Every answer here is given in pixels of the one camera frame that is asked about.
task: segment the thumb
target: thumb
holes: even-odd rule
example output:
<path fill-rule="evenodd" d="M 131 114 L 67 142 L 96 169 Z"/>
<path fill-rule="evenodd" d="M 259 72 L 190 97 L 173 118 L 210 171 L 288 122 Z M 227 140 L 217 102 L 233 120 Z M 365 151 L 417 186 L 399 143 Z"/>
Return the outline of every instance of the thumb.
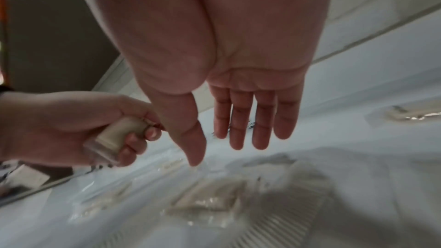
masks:
<path fill-rule="evenodd" d="M 198 121 L 193 94 L 171 95 L 155 89 L 145 91 L 172 140 L 184 151 L 191 166 L 202 162 L 207 141 Z"/>

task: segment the open palm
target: open palm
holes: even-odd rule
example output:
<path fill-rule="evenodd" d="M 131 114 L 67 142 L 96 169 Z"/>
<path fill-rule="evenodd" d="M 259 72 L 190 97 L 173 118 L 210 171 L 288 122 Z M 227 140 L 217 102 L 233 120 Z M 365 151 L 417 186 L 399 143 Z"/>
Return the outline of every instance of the open palm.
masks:
<path fill-rule="evenodd" d="M 282 139 L 293 132 L 329 0 L 87 1 L 190 164 L 205 152 L 191 94 L 204 81 L 216 99 L 215 134 L 230 126 L 233 148 L 243 146 L 253 97 L 256 148 L 273 127 Z"/>

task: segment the skin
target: skin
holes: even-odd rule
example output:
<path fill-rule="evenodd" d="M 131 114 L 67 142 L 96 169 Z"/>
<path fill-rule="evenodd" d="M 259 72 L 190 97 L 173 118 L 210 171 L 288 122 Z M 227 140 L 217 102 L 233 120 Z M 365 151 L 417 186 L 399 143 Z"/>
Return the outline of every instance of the skin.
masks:
<path fill-rule="evenodd" d="M 0 97 L 0 160 L 22 160 L 51 166 L 105 163 L 84 151 L 84 142 L 124 115 L 159 124 L 151 104 L 102 92 L 25 94 L 6 92 Z M 143 154 L 147 142 L 161 136 L 149 128 L 144 139 L 128 134 L 119 152 L 120 166 Z"/>
<path fill-rule="evenodd" d="M 86 0 L 171 138 L 198 165 L 206 139 L 192 90 L 207 81 L 219 138 L 241 149 L 291 136 L 329 0 Z"/>

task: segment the white surface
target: white surface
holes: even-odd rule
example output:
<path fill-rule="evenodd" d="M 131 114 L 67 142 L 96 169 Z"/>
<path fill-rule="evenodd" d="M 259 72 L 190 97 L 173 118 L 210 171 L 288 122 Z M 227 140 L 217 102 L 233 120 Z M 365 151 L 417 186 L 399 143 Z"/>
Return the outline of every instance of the white surface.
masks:
<path fill-rule="evenodd" d="M 440 211 L 437 183 L 441 172 L 437 164 L 425 162 L 440 158 L 441 122 L 373 129 L 364 116 L 379 107 L 441 95 L 440 23 L 441 11 L 314 65 L 306 80 L 302 117 L 289 141 L 273 137 L 266 151 L 252 148 L 250 134 L 241 151 L 233 151 L 227 141 L 214 141 L 208 146 L 207 162 L 221 169 L 238 159 L 285 151 L 321 162 L 321 170 L 336 183 L 337 203 L 334 211 L 322 216 L 309 247 L 411 247 L 415 239 L 426 241 L 421 247 L 436 247 L 441 236 L 441 220 L 436 214 Z M 203 113 L 201 121 L 209 131 L 212 112 Z M 422 163 L 394 163 L 395 157 L 417 158 Z M 129 173 L 148 165 L 147 158 L 117 172 Z M 334 158 L 344 163 L 335 164 Z M 351 161 L 353 158 L 364 163 Z M 391 163 L 384 165 L 379 158 Z M 54 188 L 37 213 L 23 213 L 23 204 L 33 197 L 9 207 L 8 218 L 0 212 L 0 247 L 84 247 L 101 238 L 154 196 L 140 192 L 90 223 L 69 224 L 72 196 L 125 175 L 113 171 L 90 174 Z M 418 187 L 417 181 L 423 184 Z M 12 218 L 33 226 L 11 227 Z M 408 233 L 406 239 L 401 238 L 402 230 Z M 149 247 L 196 248 L 217 234 L 208 229 L 169 226 L 145 241 Z"/>

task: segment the human hand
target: human hand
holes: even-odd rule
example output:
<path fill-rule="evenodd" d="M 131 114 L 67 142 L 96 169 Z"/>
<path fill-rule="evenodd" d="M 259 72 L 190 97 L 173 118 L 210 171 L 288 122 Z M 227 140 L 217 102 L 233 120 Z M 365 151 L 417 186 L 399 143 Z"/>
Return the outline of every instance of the human hand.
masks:
<path fill-rule="evenodd" d="M 241 149 L 290 137 L 329 0 L 87 0 L 191 165 L 206 140 L 191 91 L 208 81 L 215 135 Z"/>
<path fill-rule="evenodd" d="M 126 96 L 102 92 L 58 92 L 0 96 L 0 160 L 18 159 L 52 166 L 95 165 L 84 142 L 122 116 L 145 118 L 159 124 L 152 105 Z M 146 139 L 155 141 L 161 130 L 151 127 L 141 139 L 126 136 L 119 152 L 120 166 L 143 154 Z"/>

